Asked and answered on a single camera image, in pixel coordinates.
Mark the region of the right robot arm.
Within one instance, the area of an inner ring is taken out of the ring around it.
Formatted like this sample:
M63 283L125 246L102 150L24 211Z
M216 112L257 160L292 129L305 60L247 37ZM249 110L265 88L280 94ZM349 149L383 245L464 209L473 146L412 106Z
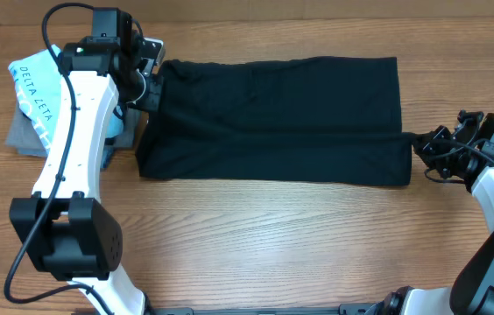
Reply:
M443 179L466 185L478 202L490 235L448 288L420 290L402 287L365 314L494 314L494 130L460 126L454 133L444 127L419 135L415 153Z

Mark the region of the black t-shirt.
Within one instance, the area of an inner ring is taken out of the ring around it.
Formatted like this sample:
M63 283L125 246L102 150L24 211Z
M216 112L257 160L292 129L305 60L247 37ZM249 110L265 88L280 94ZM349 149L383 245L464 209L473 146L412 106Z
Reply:
M226 65L168 60L136 152L148 179L406 186L395 58Z

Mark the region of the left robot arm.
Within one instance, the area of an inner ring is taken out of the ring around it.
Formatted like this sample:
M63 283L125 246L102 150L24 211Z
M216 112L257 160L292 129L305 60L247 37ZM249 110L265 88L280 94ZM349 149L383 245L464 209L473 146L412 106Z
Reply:
M163 81L152 70L164 53L129 13L95 7L90 35L53 55L61 97L52 147L31 196L10 206L18 256L62 290L80 291L100 314L152 313L122 265L122 229L102 206L99 177L115 107L159 109Z

